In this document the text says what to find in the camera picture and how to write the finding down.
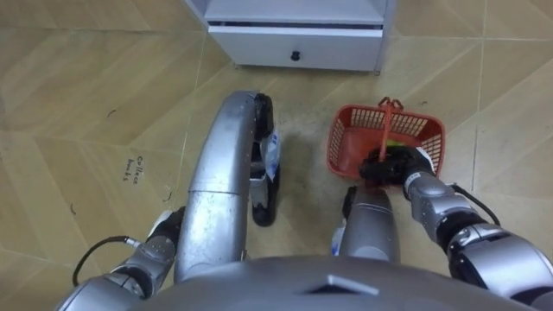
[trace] metal arm segment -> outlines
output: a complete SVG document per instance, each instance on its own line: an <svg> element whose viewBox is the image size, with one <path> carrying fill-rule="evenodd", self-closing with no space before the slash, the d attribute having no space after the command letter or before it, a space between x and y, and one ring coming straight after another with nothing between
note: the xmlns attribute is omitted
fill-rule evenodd
<svg viewBox="0 0 553 311"><path fill-rule="evenodd" d="M175 282L244 254L256 95L233 93L213 122L189 188Z"/></svg>

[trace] black cable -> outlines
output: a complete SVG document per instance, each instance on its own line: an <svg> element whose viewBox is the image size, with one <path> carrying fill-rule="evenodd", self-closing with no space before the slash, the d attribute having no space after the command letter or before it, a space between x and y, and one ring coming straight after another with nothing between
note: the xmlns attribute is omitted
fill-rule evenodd
<svg viewBox="0 0 553 311"><path fill-rule="evenodd" d="M490 216L490 218L493 220L493 223L495 225L501 226L501 223L499 222L499 218L495 215L495 213L488 206L486 206L486 204L484 204L480 200L476 199L472 194L467 192L467 190L463 189L461 186L459 186L457 184L453 184L453 185L451 185L451 187L455 190L456 193L464 195L465 197L467 197L467 199L474 202L474 204L476 204L484 212L486 212Z"/></svg>
<svg viewBox="0 0 553 311"><path fill-rule="evenodd" d="M79 286L79 272L83 268L83 264L85 264L85 261L95 250L97 250L100 246L108 243L114 243L114 242L126 243L128 239L129 239L128 236L108 237L97 242L93 247L91 247L90 250L88 250L85 253L85 255L79 260L79 263L77 263L77 266L75 267L75 271L73 272L73 286L74 287Z"/></svg>

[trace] white label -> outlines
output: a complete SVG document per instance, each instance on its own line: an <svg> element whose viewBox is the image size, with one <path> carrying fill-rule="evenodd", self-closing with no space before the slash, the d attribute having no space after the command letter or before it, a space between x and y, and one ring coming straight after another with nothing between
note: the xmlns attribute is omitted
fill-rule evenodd
<svg viewBox="0 0 553 311"><path fill-rule="evenodd" d="M426 160L429 161L430 167L432 167L432 172L435 173L434 163L432 162L432 158L430 157L428 152L426 152L426 150L422 149L421 147L416 147L416 149L418 150L418 152L421 153L421 155L423 155L426 158Z"/></svg>
<svg viewBox="0 0 553 311"><path fill-rule="evenodd" d="M411 182L415 181L415 179L421 177L420 173L414 173L411 174L409 177L407 177L407 181L405 181L405 192L409 192L409 186L411 185Z"/></svg>

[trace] tiled floor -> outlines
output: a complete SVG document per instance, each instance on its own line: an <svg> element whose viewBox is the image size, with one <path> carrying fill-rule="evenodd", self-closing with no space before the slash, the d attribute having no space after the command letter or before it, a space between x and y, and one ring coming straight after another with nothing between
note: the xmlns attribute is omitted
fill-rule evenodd
<svg viewBox="0 0 553 311"><path fill-rule="evenodd" d="M252 257L328 253L350 184L326 168L329 125L342 105L386 95L440 118L443 179L552 257L552 86L550 0L400 0L378 78L236 70L178 0L0 0L0 305L51 308L90 245L141 238L185 204L214 114L237 89L269 94L283 135L278 219L250 224ZM124 181L139 156L143 174ZM402 196L392 201L403 262L446 273ZM82 277L126 254L100 249Z"/></svg>

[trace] black tire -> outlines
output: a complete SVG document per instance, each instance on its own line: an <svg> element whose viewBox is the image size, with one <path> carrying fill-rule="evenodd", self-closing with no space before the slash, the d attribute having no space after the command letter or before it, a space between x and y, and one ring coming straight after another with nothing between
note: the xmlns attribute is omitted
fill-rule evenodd
<svg viewBox="0 0 553 311"><path fill-rule="evenodd" d="M353 198L355 198L356 192L357 187L349 187L347 189L347 194L344 198L344 203L342 204L342 215L346 220L349 218L349 214L352 211Z"/></svg>
<svg viewBox="0 0 553 311"><path fill-rule="evenodd" d="M277 218L277 194L280 187L280 166L276 168L275 179L267 180L268 196L269 196L269 205L262 206L257 204L257 206L251 207L251 216L256 225L262 227L268 227L275 222Z"/></svg>

